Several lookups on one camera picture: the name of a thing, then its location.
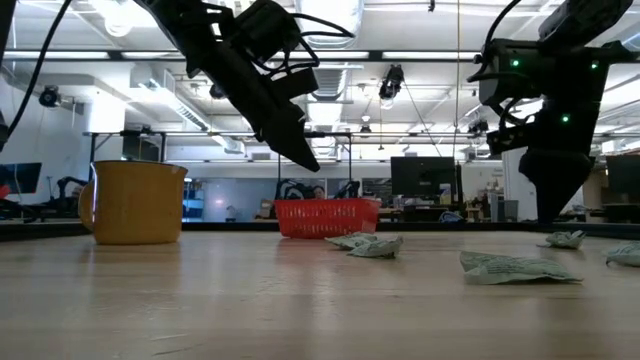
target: crumpled paper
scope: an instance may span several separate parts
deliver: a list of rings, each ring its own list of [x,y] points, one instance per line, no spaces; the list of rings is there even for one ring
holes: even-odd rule
[[[383,259],[394,259],[404,243],[401,235],[378,237],[362,233],[327,238],[326,240],[340,249],[351,250],[347,255]]]
[[[538,247],[577,250],[582,245],[585,236],[587,234],[580,230],[574,233],[556,232],[547,237],[546,244],[538,245]]]
[[[609,250],[607,252],[607,266],[611,262],[624,266],[640,267],[640,241]]]
[[[372,234],[357,232],[345,236],[326,238],[326,240],[338,246],[342,250],[353,250],[358,246],[370,244],[371,242],[378,240],[378,237]]]
[[[366,258],[395,259],[403,243],[404,239],[401,235],[386,239],[377,239],[370,244],[358,246],[347,255]]]
[[[516,258],[463,251],[460,264],[468,284],[495,285],[510,282],[551,279],[579,282],[562,265],[546,259]]]

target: wooden table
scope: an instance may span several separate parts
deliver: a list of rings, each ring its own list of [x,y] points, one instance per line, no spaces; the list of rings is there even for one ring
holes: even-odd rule
[[[407,234],[397,260],[276,233],[0,244],[0,359],[637,359],[640,269],[528,233]],[[582,285],[468,286],[460,250],[541,256]]]

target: monitor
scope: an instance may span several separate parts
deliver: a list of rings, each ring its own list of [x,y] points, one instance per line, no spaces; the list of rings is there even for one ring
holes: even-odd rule
[[[41,170],[42,163],[0,164],[0,185],[9,185],[10,194],[34,194]]]
[[[453,157],[392,157],[391,192],[404,196],[439,196],[445,189],[455,193]]]
[[[611,191],[640,195],[640,155],[607,156],[607,172]]]

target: ceiling duct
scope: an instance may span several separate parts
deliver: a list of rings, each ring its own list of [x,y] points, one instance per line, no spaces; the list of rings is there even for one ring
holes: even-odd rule
[[[341,38],[331,36],[308,36],[305,40],[314,49],[344,49],[353,45],[356,41],[362,15],[364,13],[364,0],[295,0],[295,9],[298,13],[304,13],[338,24],[351,32],[353,38]],[[303,32],[328,31],[321,24],[311,21],[298,20],[298,25]],[[342,114],[342,104],[332,103],[344,99],[345,89],[348,85],[349,70],[346,69],[315,69],[314,73],[318,82],[318,90],[309,95],[310,100],[319,103],[307,105],[307,114],[311,124],[322,127],[325,131],[335,131],[339,125]],[[335,152],[335,139],[313,139],[312,148],[316,155],[326,156]]]
[[[318,90],[311,96],[321,102],[335,102],[344,93],[347,85],[347,70],[315,69]]]
[[[146,65],[136,65],[131,70],[131,87],[144,88],[150,91],[158,102],[169,106],[182,119],[195,125],[203,132],[223,131],[212,125],[209,118],[200,113],[198,108],[187,98],[176,92],[176,80],[171,73],[165,70],[161,81],[157,81],[151,68]],[[245,144],[229,137],[214,135],[213,141],[224,147],[227,154],[244,154]]]
[[[254,161],[271,160],[271,153],[252,153],[251,160],[254,160]]]

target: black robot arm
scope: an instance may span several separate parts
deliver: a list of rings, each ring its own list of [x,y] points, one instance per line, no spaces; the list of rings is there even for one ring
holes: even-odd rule
[[[185,56],[187,74],[205,73],[214,83],[212,96],[227,97],[249,121],[259,141],[309,170],[320,169],[304,138],[305,113],[290,101],[318,89],[311,68],[320,63],[304,41],[308,34],[300,31],[296,18],[339,31],[322,32],[324,36],[353,34],[308,15],[290,14],[272,0],[257,0],[236,18],[231,9],[201,0],[134,1],[155,18]],[[214,34],[212,24],[218,24],[220,35]],[[298,46],[309,53],[311,61],[290,66],[289,54]],[[267,61],[280,51],[283,63],[269,67]]]
[[[499,130],[487,134],[492,154],[528,147],[519,170],[536,186],[538,220],[553,221],[593,168],[591,141],[612,64],[633,61],[620,42],[585,47],[616,24],[632,0],[566,0],[540,26],[540,40],[493,39],[487,35],[480,70],[479,99],[500,116]],[[542,110],[519,119],[510,109],[523,99],[542,99]]]

